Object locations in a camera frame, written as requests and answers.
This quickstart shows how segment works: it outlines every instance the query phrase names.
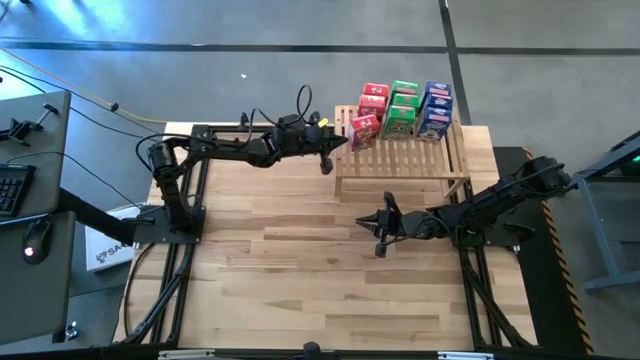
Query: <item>wooden shelf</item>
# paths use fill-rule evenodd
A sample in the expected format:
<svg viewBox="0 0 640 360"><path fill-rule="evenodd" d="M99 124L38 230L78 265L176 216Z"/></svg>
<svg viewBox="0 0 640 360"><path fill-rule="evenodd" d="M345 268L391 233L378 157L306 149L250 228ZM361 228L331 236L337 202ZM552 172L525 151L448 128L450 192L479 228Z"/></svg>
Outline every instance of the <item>wooden shelf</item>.
<svg viewBox="0 0 640 360"><path fill-rule="evenodd" d="M357 106L338 105L335 112L335 132L345 135L348 121L357 117ZM340 196L344 179L453 180L453 185L445 188L445 197L469 180L457 110L446 137L439 143L378 138L374 146L366 150L353 152L348 145L341 147L335 151L335 160L336 196Z"/></svg>

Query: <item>blue box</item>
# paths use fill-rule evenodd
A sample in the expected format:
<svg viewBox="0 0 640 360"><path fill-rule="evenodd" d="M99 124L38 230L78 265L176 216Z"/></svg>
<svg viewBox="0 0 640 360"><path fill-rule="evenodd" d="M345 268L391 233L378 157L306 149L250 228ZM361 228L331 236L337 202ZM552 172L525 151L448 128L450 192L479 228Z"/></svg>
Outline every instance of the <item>blue box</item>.
<svg viewBox="0 0 640 360"><path fill-rule="evenodd" d="M451 96L444 96L438 94L428 94L426 99L426 106L439 107L441 109L451 110L453 109L453 98Z"/></svg>
<svg viewBox="0 0 640 360"><path fill-rule="evenodd" d="M416 121L414 134L417 140L440 141L451 125L452 112L448 109L426 106Z"/></svg>
<svg viewBox="0 0 640 360"><path fill-rule="evenodd" d="M453 93L451 92L451 85L449 84L427 81L427 84L424 86L424 93L422 93L422 99L420 100L421 110L425 106L425 102L429 94L452 96Z"/></svg>

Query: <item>small box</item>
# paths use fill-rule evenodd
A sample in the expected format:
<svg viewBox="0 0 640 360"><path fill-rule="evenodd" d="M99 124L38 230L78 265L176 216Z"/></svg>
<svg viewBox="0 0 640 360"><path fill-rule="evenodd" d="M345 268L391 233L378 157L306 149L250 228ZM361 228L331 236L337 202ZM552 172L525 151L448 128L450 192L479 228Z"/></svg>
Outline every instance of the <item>small box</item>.
<svg viewBox="0 0 640 360"><path fill-rule="evenodd" d="M358 103L358 116L373 114L376 115L378 119L382 119L386 107L387 101L384 96L360 95L360 102Z"/></svg>
<svg viewBox="0 0 640 360"><path fill-rule="evenodd" d="M422 93L422 99L420 99L420 110L425 107L427 96L429 94L451 96L451 85L438 83L435 81L427 81L427 84L424 86L424 93Z"/></svg>
<svg viewBox="0 0 640 360"><path fill-rule="evenodd" d="M362 93L364 95L382 96L386 101L389 98L391 90L387 84L365 83Z"/></svg>
<svg viewBox="0 0 640 360"><path fill-rule="evenodd" d="M453 109L453 98L451 96L428 94L425 101L426 106L438 107L447 110Z"/></svg>
<svg viewBox="0 0 640 360"><path fill-rule="evenodd" d="M375 115L365 115L349 120L347 125L347 139L351 150L358 151L370 148L376 141L380 130L380 122Z"/></svg>
<svg viewBox="0 0 640 360"><path fill-rule="evenodd" d="M440 141L451 124L451 110L426 106L418 116L414 133L418 140Z"/></svg>
<svg viewBox="0 0 640 360"><path fill-rule="evenodd" d="M420 106L420 99L417 95L395 94L390 105L409 106L417 109Z"/></svg>
<svg viewBox="0 0 640 360"><path fill-rule="evenodd" d="M418 95L418 84L396 80L391 87L391 96L395 94Z"/></svg>
<svg viewBox="0 0 640 360"><path fill-rule="evenodd" d="M383 124L383 136L388 140L406 140L411 137L416 109L409 106L389 106Z"/></svg>
<svg viewBox="0 0 640 360"><path fill-rule="evenodd" d="M437 83L435 81L427 81L427 85L424 86L424 92L429 94L438 94L444 96L451 96L451 85Z"/></svg>

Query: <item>metal leg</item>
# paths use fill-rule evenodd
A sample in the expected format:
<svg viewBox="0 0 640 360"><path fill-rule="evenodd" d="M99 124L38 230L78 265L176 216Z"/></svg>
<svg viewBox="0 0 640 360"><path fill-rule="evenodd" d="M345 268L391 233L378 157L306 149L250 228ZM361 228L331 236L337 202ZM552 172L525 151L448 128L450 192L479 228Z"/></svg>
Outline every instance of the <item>metal leg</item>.
<svg viewBox="0 0 640 360"><path fill-rule="evenodd" d="M640 271L627 272L622 274L610 275L601 278L595 278L587 281L584 290L587 293L593 293L596 290L612 288L616 286L640 283Z"/></svg>
<svg viewBox="0 0 640 360"><path fill-rule="evenodd" d="M598 247L602 253L607 271L610 276L617 275L620 271L618 270L618 265L613 258L613 253L611 252L611 248L607 242L607 236L605 235L604 228L602 227L602 219L600 218L600 215L598 215L593 197L589 192L589 183L586 179L580 179L578 181L578 188L580 189L580 194L587 205L587 215L591 221L591 227L593 228L593 233L596 236Z"/></svg>

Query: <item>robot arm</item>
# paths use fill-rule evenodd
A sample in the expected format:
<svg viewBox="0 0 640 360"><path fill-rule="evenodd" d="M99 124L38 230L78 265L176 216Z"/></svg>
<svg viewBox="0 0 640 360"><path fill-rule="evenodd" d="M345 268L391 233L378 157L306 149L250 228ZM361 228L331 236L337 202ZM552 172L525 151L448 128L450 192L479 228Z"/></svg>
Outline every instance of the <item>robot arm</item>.
<svg viewBox="0 0 640 360"><path fill-rule="evenodd" d="M319 119L312 114L311 119ZM186 174L204 159L244 161L252 166L268 168L282 158L291 156L320 155L320 169L327 175L333 170L329 155L347 141L333 134L327 126L305 123L298 115L280 118L277 126L264 132L259 138L243 142L238 139L218 139L208 129L198 136L172 137L152 145L147 150L153 177L162 192L169 216L170 231L186 231L194 222L187 199L180 193L178 178ZM189 150L180 164L174 149Z"/></svg>
<svg viewBox="0 0 640 360"><path fill-rule="evenodd" d="M385 193L385 208L356 220L379 238L376 256L385 257L387 246L410 238L429 240L451 236L462 247L483 245L478 240L498 215L526 199L545 200L569 191L570 181L554 158L545 156L525 162L515 173L459 204L402 214L391 193Z"/></svg>

